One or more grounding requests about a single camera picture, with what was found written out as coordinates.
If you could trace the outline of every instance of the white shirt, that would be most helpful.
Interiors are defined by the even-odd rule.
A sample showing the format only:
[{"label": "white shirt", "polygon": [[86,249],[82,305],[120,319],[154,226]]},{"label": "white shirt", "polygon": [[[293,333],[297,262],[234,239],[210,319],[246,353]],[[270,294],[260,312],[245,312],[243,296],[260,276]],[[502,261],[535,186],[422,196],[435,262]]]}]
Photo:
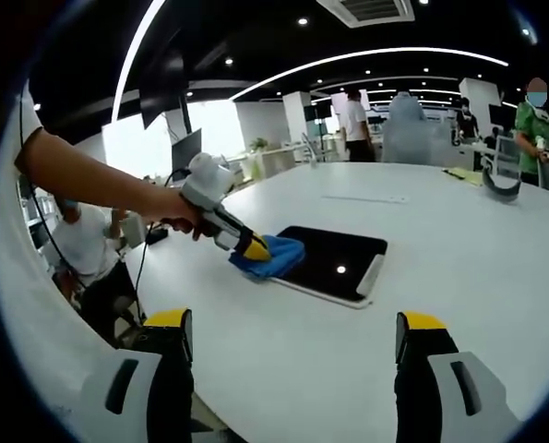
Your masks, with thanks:
[{"label": "white shirt", "polygon": [[[69,265],[79,273],[86,286],[110,273],[118,254],[108,245],[106,232],[110,223],[103,212],[90,205],[79,204],[79,220],[67,223],[61,220],[54,228],[53,239]],[[56,269],[66,264],[61,262],[51,242],[43,250],[47,261]]]},{"label": "white shirt", "polygon": [[346,141],[366,140],[362,122],[366,122],[364,107],[360,102],[348,100],[340,119],[341,127],[346,130]]},{"label": "white shirt", "polygon": [[20,105],[24,140],[42,125],[28,86],[21,102],[19,96],[16,100],[0,145],[0,315],[28,381],[51,412],[71,426],[83,382],[114,349],[59,293],[31,241],[14,166],[21,148]]},{"label": "white shirt", "polygon": [[388,116],[391,120],[400,122],[424,121],[426,119],[424,108],[418,99],[405,91],[397,94],[388,106]]}]

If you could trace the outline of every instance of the round table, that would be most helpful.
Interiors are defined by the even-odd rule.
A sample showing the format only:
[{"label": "round table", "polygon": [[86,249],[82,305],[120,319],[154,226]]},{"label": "round table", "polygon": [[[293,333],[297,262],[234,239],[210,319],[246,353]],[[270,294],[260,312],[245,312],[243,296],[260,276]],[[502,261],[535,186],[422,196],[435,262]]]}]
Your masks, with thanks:
[{"label": "round table", "polygon": [[[192,309],[197,393],[247,441],[394,441],[402,310],[445,322],[504,383],[519,419],[549,391],[548,192],[523,186],[505,205],[437,168],[327,163],[225,206],[259,233],[302,225],[389,243],[364,310],[251,282],[209,239],[171,233],[149,248],[145,310]],[[140,258],[141,247],[126,258],[133,279]]]}]

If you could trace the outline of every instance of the air vent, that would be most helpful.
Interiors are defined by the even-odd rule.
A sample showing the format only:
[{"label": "air vent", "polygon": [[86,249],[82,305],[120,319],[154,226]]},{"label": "air vent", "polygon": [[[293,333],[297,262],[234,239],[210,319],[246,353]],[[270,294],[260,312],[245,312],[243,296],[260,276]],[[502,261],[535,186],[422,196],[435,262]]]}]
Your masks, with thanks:
[{"label": "air vent", "polygon": [[411,0],[317,0],[349,28],[414,21]]}]

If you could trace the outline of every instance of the tablet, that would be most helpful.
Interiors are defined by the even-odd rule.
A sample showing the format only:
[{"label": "tablet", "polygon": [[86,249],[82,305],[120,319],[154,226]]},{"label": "tablet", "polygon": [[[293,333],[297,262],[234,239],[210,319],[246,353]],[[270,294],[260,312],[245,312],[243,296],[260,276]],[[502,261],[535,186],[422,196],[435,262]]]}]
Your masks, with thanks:
[{"label": "tablet", "polygon": [[388,249],[385,240],[301,226],[291,226],[278,236],[303,242],[305,258],[275,281],[349,307],[372,303]]}]

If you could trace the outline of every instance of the ceiling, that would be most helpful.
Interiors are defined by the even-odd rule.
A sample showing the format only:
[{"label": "ceiling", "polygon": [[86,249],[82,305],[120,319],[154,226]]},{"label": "ceiling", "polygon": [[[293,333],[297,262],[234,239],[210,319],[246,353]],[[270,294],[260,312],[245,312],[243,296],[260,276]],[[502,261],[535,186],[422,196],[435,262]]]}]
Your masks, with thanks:
[{"label": "ceiling", "polygon": [[[189,100],[205,101],[229,98],[246,85],[220,82],[217,88],[206,88],[209,82],[201,80],[251,84],[327,57],[404,46],[483,54],[509,62],[509,66],[454,54],[359,56],[280,78],[239,100],[276,99],[278,93],[296,90],[333,93],[340,90],[333,85],[368,79],[359,83],[368,90],[457,91],[463,78],[481,75],[498,85],[507,102],[517,103],[522,100],[517,88],[531,78],[542,77],[549,83],[548,0],[411,2],[414,21],[350,29],[316,0],[166,0],[137,52],[125,91],[138,90],[154,60],[169,70],[172,60],[164,54],[174,51],[182,54],[185,80],[194,91]],[[49,42],[33,69],[30,88],[35,101],[42,104],[40,116],[46,125],[75,142],[110,121],[112,100],[107,99],[115,94],[129,44],[150,3],[82,2],[79,13]],[[307,18],[308,24],[300,26],[299,18]],[[522,29],[530,30],[530,35],[523,35]],[[233,60],[229,66],[225,64],[228,57]],[[175,93],[166,88],[165,94]],[[390,95],[374,94],[371,99],[389,100]],[[419,95],[426,100],[448,100],[445,94]],[[133,100],[122,106],[121,113],[139,110],[138,100]]]}]

